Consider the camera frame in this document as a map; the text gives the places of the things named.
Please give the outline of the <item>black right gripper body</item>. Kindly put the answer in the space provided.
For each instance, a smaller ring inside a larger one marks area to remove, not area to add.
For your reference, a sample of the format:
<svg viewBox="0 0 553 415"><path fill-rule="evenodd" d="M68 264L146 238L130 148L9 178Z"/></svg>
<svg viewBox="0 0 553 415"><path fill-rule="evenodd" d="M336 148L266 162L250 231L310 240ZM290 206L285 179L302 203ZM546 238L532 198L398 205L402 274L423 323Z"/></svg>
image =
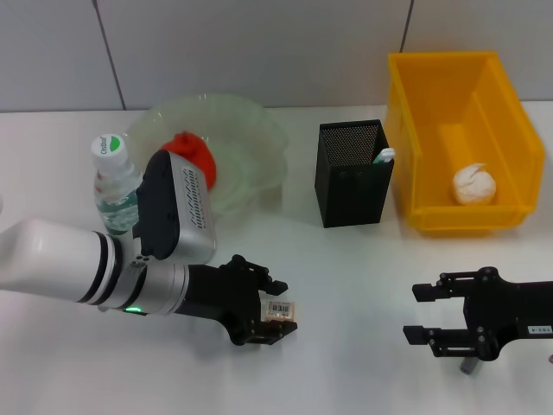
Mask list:
<svg viewBox="0 0 553 415"><path fill-rule="evenodd" d="M482 268L465 298L464 317L476 356L494 361L510 342L552 337L552 283L512 283L496 268Z"/></svg>

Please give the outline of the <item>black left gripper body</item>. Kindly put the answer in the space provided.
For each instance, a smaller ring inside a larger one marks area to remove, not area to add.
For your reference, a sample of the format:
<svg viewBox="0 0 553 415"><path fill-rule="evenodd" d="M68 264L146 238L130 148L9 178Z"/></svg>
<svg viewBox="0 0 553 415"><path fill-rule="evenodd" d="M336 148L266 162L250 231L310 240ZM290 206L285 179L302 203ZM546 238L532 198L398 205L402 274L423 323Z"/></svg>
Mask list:
<svg viewBox="0 0 553 415"><path fill-rule="evenodd" d="M264 268L240 255L225 265L190 265L180 313L219 322L236 346L263 344L259 288Z"/></svg>

